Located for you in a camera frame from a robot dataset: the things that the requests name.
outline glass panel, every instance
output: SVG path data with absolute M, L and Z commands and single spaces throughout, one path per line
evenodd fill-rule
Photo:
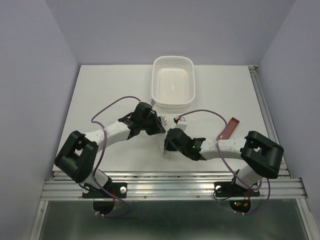
M 263 202 L 252 201 L 252 209 Z M 95 216 L 90 201 L 50 202 L 40 239 L 308 239 L 294 199 L 270 200 L 264 210 L 250 216 L 234 214 L 228 201 L 141 201 L 131 205 L 132 212 L 126 216 L 102 218 Z

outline small white object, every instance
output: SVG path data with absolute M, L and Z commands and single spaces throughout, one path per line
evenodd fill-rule
M 150 99 L 149 101 L 146 101 L 147 104 L 149 104 L 151 107 L 154 107 L 156 102 L 153 99 Z
M 217 190 L 220 189 L 220 188 L 221 188 L 221 186 L 218 185 L 218 186 L 215 187 L 215 190 L 217 191 Z
M 177 122 L 177 124 L 174 126 L 175 129 L 181 129 L 182 131 L 185 131 L 188 126 L 187 121 L 184 117 L 181 117 L 180 120 Z
M 125 194 L 127 192 L 127 188 L 125 186 L 120 187 L 120 193 Z
M 82 192 L 83 192 L 84 194 L 87 194 L 89 191 L 88 191 L 87 189 L 83 189 Z
M 184 56 L 161 56 L 153 63 L 151 96 L 161 108 L 186 108 L 196 96 L 194 63 Z

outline metal frame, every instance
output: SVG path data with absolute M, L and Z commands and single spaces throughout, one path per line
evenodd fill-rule
M 264 124 L 270 139 L 279 143 L 264 94 L 262 92 L 257 67 L 249 66 L 254 90 L 261 109 Z M 230 172 L 106 172 L 114 182 L 127 182 L 128 201 L 176 201 L 199 200 L 212 201 L 215 182 L 232 179 Z M 283 158 L 279 178 L 270 181 L 272 199 L 297 199 L 307 235 L 311 240 L 317 240 L 319 233 L 310 214 L 306 198 L 308 197 L 301 179 L 292 179 Z M 261 196 L 255 199 L 265 199 L 268 194 L 267 184 L 260 190 Z M 33 224 L 30 239 L 39 239 L 49 201 L 92 201 L 82 198 L 82 189 L 61 171 L 55 171 L 50 180 L 43 185 L 39 207 Z

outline cable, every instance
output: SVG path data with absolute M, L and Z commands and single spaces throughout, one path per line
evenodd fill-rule
M 124 204 L 126 204 L 126 205 L 128 206 L 127 211 L 125 211 L 125 212 L 123 212 L 123 213 L 120 213 L 120 214 L 117 214 L 117 215 L 109 216 L 109 215 L 100 214 L 99 212 L 96 212 L 96 213 L 95 213 L 95 214 L 97 214 L 97 215 L 100 215 L 100 216 L 103 217 L 103 218 L 114 218 L 114 217 L 123 216 L 123 215 L 125 215 L 125 214 L 127 214 L 128 212 L 131 211 L 131 206 L 130 206 L 129 202 L 127 202 L 126 200 L 123 200 L 123 199 L 121 199 L 121 198 L 119 198 L 119 197 L 111 194 L 111 193 L 108 192 L 107 190 L 105 190 L 104 187 L 101 186 L 100 183 L 99 183 L 99 182 L 97 181 L 97 179 L 96 179 L 96 172 L 97 172 L 98 167 L 99 167 L 99 165 L 100 165 L 100 163 L 101 163 L 101 161 L 102 161 L 102 159 L 103 159 L 103 157 L 104 157 L 105 150 L 106 150 L 106 147 L 107 147 L 107 132 L 106 132 L 106 130 L 105 130 L 105 126 L 104 126 L 101 122 L 95 120 L 95 118 L 96 118 L 97 116 L 99 116 L 102 112 L 104 112 L 106 109 L 110 108 L 112 105 L 114 105 L 114 104 L 116 104 L 117 102 L 121 101 L 122 99 L 129 99 L 129 98 L 136 99 L 136 100 L 138 100 L 138 101 L 140 102 L 140 99 L 137 98 L 137 97 L 135 97 L 135 96 L 123 96 L 123 97 L 119 98 L 118 100 L 114 101 L 113 103 L 109 104 L 109 105 L 106 106 L 105 108 L 103 108 L 103 109 L 102 109 L 101 111 L 99 111 L 96 115 L 94 115 L 94 116 L 92 117 L 92 119 L 91 119 L 91 123 L 93 123 L 93 124 L 98 124 L 98 125 L 102 128 L 102 130 L 103 130 L 103 135 L 104 135 L 103 147 L 102 147 L 101 155 L 100 155 L 99 161 L 98 161 L 98 163 L 97 163 L 97 165 L 96 165 L 96 167 L 95 167 L 95 169 L 93 170 L 93 173 L 92 173 L 93 180 L 94 180 L 94 182 L 98 185 L 98 187 L 99 187 L 105 194 L 109 195 L 109 196 L 110 196 L 111 198 L 113 198 L 113 199 L 117 199 L 118 201 L 123 202 Z
M 250 196 L 250 190 L 248 191 L 248 201 L 245 203 L 245 204 L 247 204 L 248 205 L 248 203 L 250 202 L 250 198 L 251 198 L 251 196 Z
M 112 189 L 112 194 L 113 194 L 113 195 L 116 195 L 115 189 Z
M 230 167 L 230 165 L 227 163 L 225 157 L 223 156 L 221 150 L 220 150 L 220 147 L 219 147 L 219 139 L 220 139 L 220 136 L 226 131 L 227 129 L 227 121 L 226 119 L 221 116 L 219 113 L 216 113 L 214 111 L 211 111 L 211 110 L 206 110 L 206 109 L 198 109 L 198 110 L 193 110 L 193 111 L 189 111 L 189 112 L 186 112 L 184 114 L 181 114 L 179 115 L 179 118 L 185 116 L 185 115 L 189 115 L 189 114 L 193 114 L 193 113 L 196 113 L 196 112 L 208 112 L 208 113 L 212 113 L 216 116 L 218 116 L 219 118 L 221 118 L 224 122 L 224 129 L 222 130 L 222 132 L 219 133 L 219 135 L 216 137 L 215 141 L 216 141 L 216 149 L 218 151 L 218 154 L 220 156 L 220 158 L 222 159 L 224 165 L 229 169 L 229 171 L 235 176 L 236 179 L 238 179 L 240 181 L 240 183 L 242 183 L 243 185 L 245 185 L 248 189 L 250 190 L 253 190 L 253 191 L 258 191 L 260 188 L 261 188 L 261 185 L 262 185 L 262 181 L 260 181 L 259 183 L 259 186 L 258 187 L 255 187 L 255 188 L 252 188 L 250 185 L 248 185 L 241 177 L 239 177 L 235 171 L 233 171 L 233 169 Z
M 230 196 L 228 196 L 226 198 L 219 199 L 219 198 L 216 197 L 216 191 L 217 190 L 214 190 L 213 195 L 212 195 L 215 200 L 224 201 L 224 200 L 227 200 L 227 199 L 231 198 Z
M 242 201 L 244 202 L 246 200 L 246 198 L 247 198 L 247 193 L 244 194 L 244 198 Z
M 90 188 L 85 187 L 85 186 L 82 186 L 81 183 L 79 183 L 79 186 L 80 186 L 80 188 L 82 188 L 82 189 L 84 189 L 84 190 L 90 191 Z

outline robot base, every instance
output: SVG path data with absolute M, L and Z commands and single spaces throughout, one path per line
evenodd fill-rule
M 244 189 L 240 186 L 231 185 L 229 181 L 217 181 L 214 183 L 215 186 L 215 196 L 217 198 L 236 198 L 248 196 L 248 191 L 250 191 L 251 197 L 259 197 L 259 191 L 253 191 L 249 189 Z
M 83 199 L 112 199 L 111 196 L 103 192 L 101 189 L 97 189 L 87 183 L 84 186 L 89 190 L 89 192 L 82 192 Z M 115 196 L 121 199 L 125 199 L 127 197 L 127 192 L 121 193 L 120 188 L 125 187 L 127 189 L 128 184 L 126 182 L 112 182 L 108 184 L 108 188 L 106 189 L 108 192 L 112 193 L 113 190 L 115 192 Z

